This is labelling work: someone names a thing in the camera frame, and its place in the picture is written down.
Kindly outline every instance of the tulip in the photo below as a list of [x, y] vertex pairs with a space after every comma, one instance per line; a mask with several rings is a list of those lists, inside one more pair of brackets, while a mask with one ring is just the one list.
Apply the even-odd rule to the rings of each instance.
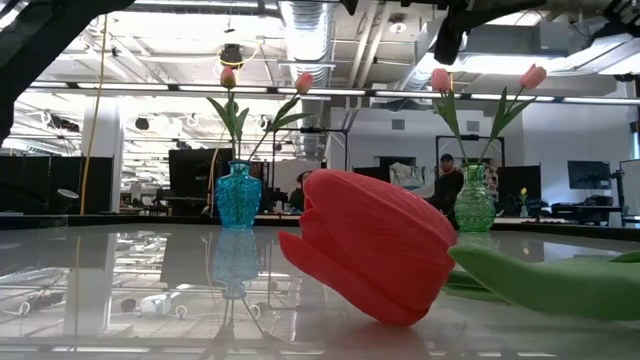
[[312, 85], [313, 75], [309, 73], [303, 73], [298, 77], [298, 80], [296, 81], [296, 90], [298, 91], [298, 94], [306, 94], [309, 92], [309, 89], [311, 89]]
[[451, 90], [451, 80], [449, 79], [447, 70], [442, 68], [433, 70], [431, 74], [431, 87], [433, 90], [441, 93], [446, 93]]
[[520, 86], [525, 89], [535, 89], [546, 77], [547, 70], [542, 66], [536, 66], [536, 64], [533, 64], [520, 78]]
[[220, 75], [220, 85], [231, 90], [236, 87], [236, 77], [233, 74], [233, 69], [230, 66], [225, 66]]
[[382, 323], [420, 320], [454, 266], [447, 250], [456, 233], [444, 215], [405, 189], [345, 171], [314, 171], [304, 193], [301, 235], [279, 234], [285, 258]]

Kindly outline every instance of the tulip stem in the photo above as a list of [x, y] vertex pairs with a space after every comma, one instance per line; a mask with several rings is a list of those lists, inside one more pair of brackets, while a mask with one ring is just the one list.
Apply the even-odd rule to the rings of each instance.
[[[291, 98], [291, 100], [287, 101], [287, 103], [294, 101], [297, 97], [298, 97], [298, 92], [295, 93], [295, 95], [293, 95], [293, 97]], [[251, 152], [251, 155], [249, 155], [249, 161], [251, 161], [251, 158], [253, 157], [253, 155], [255, 155], [255, 153], [258, 151], [258, 148], [260, 148], [260, 145], [262, 145], [262, 142], [264, 141], [264, 139], [267, 137], [267, 135], [269, 135], [269, 133], [271, 131], [277, 130], [275, 128], [276, 126], [276, 122], [278, 120], [280, 120], [283, 116], [287, 115], [285, 114], [281, 114], [280, 117], [276, 117], [275, 119], [273, 119], [273, 122], [271, 123], [271, 125], [269, 125], [265, 130], [264, 130], [264, 135], [262, 135], [262, 138], [260, 138], [260, 141], [258, 141], [258, 145], [256, 145], [256, 147], [253, 149], [253, 151]]]

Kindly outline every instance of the computer monitor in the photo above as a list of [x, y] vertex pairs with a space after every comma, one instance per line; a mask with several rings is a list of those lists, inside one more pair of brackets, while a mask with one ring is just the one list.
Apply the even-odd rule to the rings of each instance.
[[569, 161], [569, 188], [574, 190], [611, 189], [608, 161]]

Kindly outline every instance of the tulip bud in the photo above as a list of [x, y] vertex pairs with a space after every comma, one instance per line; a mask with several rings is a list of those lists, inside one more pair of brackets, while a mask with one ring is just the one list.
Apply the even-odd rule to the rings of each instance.
[[231, 90], [236, 87], [236, 77], [233, 74], [233, 69], [229, 66], [225, 66], [220, 75], [220, 85]]
[[433, 73], [431, 74], [431, 88], [434, 91], [438, 91], [441, 93], [446, 93], [451, 90], [451, 81], [449, 79], [449, 73], [447, 73], [447, 70], [442, 68], [433, 70]]
[[531, 65], [524, 75], [520, 78], [520, 86], [525, 89], [535, 89], [547, 77], [547, 70], [542, 66]]
[[309, 73], [303, 73], [298, 77], [298, 80], [296, 81], [296, 90], [298, 91], [298, 94], [306, 94], [309, 92], [309, 89], [311, 89], [312, 85], [313, 75]]

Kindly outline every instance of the glass vase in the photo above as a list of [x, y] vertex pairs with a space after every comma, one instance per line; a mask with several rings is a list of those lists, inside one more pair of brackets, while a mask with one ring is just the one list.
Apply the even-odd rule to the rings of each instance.
[[454, 207], [461, 232], [487, 232], [496, 217], [493, 198], [484, 184], [484, 165], [464, 168], [464, 185]]
[[225, 228], [247, 229], [258, 213], [262, 182], [249, 176], [248, 161], [231, 161], [229, 166], [231, 174], [216, 181], [218, 215]]

